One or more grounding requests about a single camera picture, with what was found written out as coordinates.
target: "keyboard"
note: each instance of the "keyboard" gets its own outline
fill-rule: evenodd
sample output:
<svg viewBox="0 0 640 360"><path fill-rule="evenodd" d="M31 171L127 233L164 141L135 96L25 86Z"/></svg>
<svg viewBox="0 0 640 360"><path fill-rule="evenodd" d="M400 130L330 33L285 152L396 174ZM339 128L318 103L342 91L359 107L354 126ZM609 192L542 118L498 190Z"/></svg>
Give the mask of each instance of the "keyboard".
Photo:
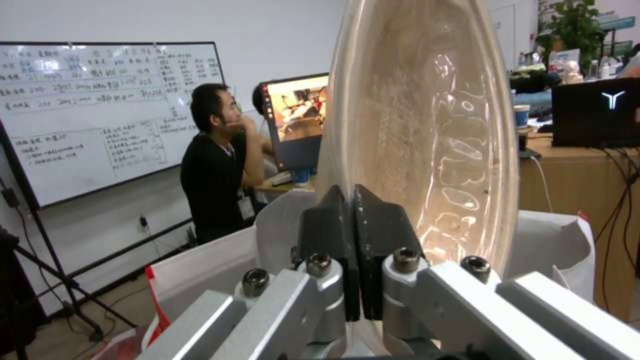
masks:
<svg viewBox="0 0 640 360"><path fill-rule="evenodd" d="M278 175L271 177L267 180L272 186L278 186L291 182L291 173L288 171L281 172Z"/></svg>

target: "id badge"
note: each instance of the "id badge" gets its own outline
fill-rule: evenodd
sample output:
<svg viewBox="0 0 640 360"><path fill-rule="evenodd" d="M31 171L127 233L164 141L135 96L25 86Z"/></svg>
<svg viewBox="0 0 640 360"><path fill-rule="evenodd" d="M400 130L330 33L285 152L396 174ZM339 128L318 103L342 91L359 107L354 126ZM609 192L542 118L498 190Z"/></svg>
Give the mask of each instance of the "id badge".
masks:
<svg viewBox="0 0 640 360"><path fill-rule="evenodd" d="M240 208L240 214L242 215L243 220L247 220L255 216L251 199L248 197L243 197L238 200L238 208Z"/></svg>

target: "black t-shirt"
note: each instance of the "black t-shirt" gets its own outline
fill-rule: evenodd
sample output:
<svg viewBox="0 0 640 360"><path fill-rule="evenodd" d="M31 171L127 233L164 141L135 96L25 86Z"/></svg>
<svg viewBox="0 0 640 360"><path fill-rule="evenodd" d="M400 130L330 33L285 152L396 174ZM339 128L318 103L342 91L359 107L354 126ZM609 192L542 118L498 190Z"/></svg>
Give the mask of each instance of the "black t-shirt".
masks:
<svg viewBox="0 0 640 360"><path fill-rule="evenodd" d="M251 225L238 207L246 159L246 136L225 150L207 135L196 135L182 158L180 182L187 195L198 242L204 243Z"/></svg>

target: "green leaves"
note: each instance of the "green leaves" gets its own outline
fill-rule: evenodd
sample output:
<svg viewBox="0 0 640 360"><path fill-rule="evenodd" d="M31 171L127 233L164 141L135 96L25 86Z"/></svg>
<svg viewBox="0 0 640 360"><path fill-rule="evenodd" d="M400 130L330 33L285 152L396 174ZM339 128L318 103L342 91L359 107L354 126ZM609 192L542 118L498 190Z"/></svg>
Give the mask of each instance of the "green leaves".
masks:
<svg viewBox="0 0 640 360"><path fill-rule="evenodd" d="M567 49L580 49L580 68L586 70L595 58L600 40L600 26L595 17L600 13L592 8L595 0L564 0L554 4L557 15L551 16L548 25L551 34L558 36Z"/></svg>

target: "clear plastic bowl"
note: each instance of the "clear plastic bowl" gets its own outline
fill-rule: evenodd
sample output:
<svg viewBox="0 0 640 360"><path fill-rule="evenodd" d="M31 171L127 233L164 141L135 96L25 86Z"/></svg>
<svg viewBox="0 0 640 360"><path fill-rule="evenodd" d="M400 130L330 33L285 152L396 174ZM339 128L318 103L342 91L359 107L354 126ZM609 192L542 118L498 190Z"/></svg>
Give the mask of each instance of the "clear plastic bowl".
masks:
<svg viewBox="0 0 640 360"><path fill-rule="evenodd" d="M352 0L330 75L319 198L363 184L404 206L434 264L502 273L518 199L506 70L482 0Z"/></svg>

